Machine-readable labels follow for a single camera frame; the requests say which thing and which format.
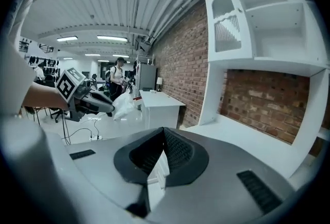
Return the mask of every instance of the power strip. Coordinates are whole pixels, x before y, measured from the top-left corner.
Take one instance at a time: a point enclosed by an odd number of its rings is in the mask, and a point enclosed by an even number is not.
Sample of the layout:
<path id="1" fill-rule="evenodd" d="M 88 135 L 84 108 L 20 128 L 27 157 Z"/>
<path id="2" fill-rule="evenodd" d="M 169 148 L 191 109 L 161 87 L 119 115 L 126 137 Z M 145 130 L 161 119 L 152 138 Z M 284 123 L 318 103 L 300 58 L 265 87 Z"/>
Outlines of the power strip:
<path id="1" fill-rule="evenodd" d="M 89 138 L 89 141 L 97 141 L 97 140 L 102 140 L 102 136 L 99 135 L 98 139 L 97 139 L 97 136 L 93 136 L 93 137 Z"/>

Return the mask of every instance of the white cabinet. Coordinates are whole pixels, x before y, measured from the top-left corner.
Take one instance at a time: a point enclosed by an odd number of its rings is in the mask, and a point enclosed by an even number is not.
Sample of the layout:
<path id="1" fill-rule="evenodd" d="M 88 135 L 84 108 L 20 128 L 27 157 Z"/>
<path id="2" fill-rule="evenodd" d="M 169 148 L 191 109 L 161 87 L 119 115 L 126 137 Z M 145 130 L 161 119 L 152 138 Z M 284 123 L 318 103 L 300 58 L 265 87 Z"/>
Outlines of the white cabinet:
<path id="1" fill-rule="evenodd" d="M 207 0 L 209 61 L 252 58 L 250 32 L 240 0 Z"/>
<path id="2" fill-rule="evenodd" d="M 312 0 L 206 0 L 206 8 L 209 62 L 303 76 L 329 64 L 326 27 Z"/>

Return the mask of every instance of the backpack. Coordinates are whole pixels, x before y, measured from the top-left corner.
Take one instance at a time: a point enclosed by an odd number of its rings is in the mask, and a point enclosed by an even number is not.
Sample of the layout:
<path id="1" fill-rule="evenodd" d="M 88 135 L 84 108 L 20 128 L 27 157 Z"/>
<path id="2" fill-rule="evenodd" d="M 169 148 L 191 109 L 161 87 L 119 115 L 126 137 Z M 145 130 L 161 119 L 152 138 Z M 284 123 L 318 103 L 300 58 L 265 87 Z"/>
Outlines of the backpack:
<path id="1" fill-rule="evenodd" d="M 113 73 L 114 75 L 115 75 L 116 71 L 117 71 L 117 67 L 115 66 L 114 67 L 114 73 Z M 106 75 L 105 75 L 105 84 L 106 84 L 107 87 L 110 87 L 110 84 L 111 84 L 110 75 L 111 75 L 111 72 L 109 70 L 109 72 L 107 72 Z"/>

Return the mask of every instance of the red brick wall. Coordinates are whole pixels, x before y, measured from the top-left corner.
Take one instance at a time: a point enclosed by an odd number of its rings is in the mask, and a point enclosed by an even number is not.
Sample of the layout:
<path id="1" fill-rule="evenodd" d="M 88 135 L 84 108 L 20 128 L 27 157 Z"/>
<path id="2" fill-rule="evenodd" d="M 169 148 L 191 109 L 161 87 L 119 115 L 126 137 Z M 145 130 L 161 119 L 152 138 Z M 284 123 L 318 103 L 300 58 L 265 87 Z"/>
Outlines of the red brick wall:
<path id="1" fill-rule="evenodd" d="M 305 114 L 309 78 L 228 70 L 221 114 L 293 143 Z"/>
<path id="2" fill-rule="evenodd" d="M 198 123 L 207 77 L 207 15 L 204 4 L 193 8 L 152 49 L 163 92 L 182 101 L 180 123 Z"/>

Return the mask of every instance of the robotic arm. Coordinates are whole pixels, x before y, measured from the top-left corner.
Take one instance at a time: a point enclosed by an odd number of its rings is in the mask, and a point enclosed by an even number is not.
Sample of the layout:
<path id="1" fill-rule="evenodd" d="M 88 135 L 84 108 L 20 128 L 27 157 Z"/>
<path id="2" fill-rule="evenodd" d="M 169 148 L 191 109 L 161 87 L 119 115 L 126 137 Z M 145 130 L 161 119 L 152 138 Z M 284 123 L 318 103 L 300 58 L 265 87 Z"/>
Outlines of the robotic arm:
<path id="1" fill-rule="evenodd" d="M 70 117 L 66 117 L 69 120 L 78 122 L 84 114 L 114 111 L 112 101 L 91 88 L 91 81 L 74 68 L 63 71 L 56 89 L 69 106 Z"/>

